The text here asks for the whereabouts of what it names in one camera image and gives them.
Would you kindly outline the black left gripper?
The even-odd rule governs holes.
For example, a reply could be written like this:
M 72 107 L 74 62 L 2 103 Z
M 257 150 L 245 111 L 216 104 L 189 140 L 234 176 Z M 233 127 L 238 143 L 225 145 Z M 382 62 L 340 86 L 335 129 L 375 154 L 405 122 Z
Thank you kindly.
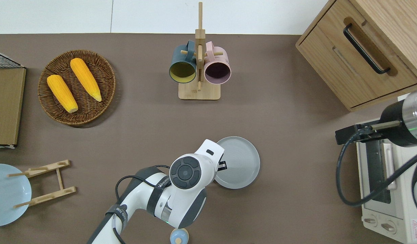
M 224 153 L 217 155 L 216 158 L 215 158 L 215 163 L 218 165 L 217 171 L 227 169 L 226 162 L 222 162 L 222 157 L 223 156 L 224 156 Z

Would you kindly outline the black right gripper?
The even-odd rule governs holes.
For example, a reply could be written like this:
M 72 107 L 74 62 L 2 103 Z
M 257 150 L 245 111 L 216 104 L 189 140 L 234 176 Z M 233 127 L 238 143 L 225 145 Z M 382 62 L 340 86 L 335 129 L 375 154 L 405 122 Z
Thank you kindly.
M 351 138 L 352 142 L 365 142 L 366 134 L 369 132 L 368 126 L 364 124 L 354 124 L 335 131 L 337 145 L 346 144 Z

